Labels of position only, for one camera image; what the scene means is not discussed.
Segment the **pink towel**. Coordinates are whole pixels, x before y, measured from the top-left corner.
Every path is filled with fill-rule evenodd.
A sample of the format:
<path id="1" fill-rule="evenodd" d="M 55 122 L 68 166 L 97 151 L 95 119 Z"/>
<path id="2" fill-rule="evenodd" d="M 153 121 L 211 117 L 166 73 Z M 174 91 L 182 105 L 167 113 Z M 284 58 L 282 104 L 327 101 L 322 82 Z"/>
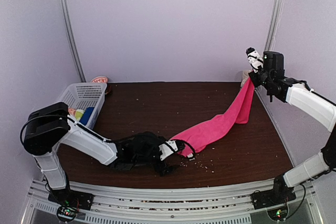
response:
<path id="1" fill-rule="evenodd" d="M 190 144 L 180 155 L 187 157 L 193 152 L 199 153 L 222 139 L 235 124 L 246 124 L 249 121 L 251 104 L 254 96 L 254 85 L 250 79 L 239 91 L 237 97 L 223 114 L 199 123 L 172 137 L 172 140 L 184 140 Z"/>

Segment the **orange bunny towel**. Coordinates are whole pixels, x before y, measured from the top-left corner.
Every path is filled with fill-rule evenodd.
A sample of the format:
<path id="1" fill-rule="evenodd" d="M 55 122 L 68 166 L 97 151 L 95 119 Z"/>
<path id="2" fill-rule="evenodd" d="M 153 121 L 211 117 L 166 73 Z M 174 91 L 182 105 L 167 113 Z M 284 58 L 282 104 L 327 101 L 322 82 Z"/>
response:
<path id="1" fill-rule="evenodd" d="M 76 114 L 76 109 L 74 109 L 74 108 L 68 108 L 68 112 L 71 115 L 75 115 Z"/>

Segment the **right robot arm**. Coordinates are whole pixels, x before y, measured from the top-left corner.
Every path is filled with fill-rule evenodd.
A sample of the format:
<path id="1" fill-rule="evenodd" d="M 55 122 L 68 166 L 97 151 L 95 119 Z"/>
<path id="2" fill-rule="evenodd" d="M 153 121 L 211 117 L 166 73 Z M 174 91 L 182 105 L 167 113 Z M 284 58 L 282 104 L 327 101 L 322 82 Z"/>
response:
<path id="1" fill-rule="evenodd" d="M 326 129 L 322 143 L 315 147 L 316 154 L 277 176 L 272 189 L 252 194 L 256 203 L 279 204 L 295 199 L 293 190 L 296 186 L 335 169 L 335 103 L 316 93 L 307 81 L 286 76 L 283 54 L 275 51 L 259 54 L 256 49 L 248 48 L 246 55 L 252 67 L 249 77 L 255 87 L 264 87 L 271 99 L 290 105 L 307 117 L 309 123 L 320 124 L 321 129 Z"/>

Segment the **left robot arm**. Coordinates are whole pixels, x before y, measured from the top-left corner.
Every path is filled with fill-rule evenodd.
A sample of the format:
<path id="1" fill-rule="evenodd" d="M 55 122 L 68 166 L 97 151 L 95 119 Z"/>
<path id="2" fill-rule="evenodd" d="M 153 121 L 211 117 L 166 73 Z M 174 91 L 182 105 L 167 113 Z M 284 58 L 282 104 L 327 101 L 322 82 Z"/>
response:
<path id="1" fill-rule="evenodd" d="M 174 169 L 165 160 L 185 147 L 180 140 L 169 141 L 151 132 L 120 140 L 107 139 L 77 121 L 63 102 L 31 113 L 19 138 L 25 151 L 37 161 L 50 191 L 64 205 L 71 205 L 76 197 L 57 156 L 59 144 L 70 146 L 111 169 L 129 171 L 149 164 L 161 176 Z"/>

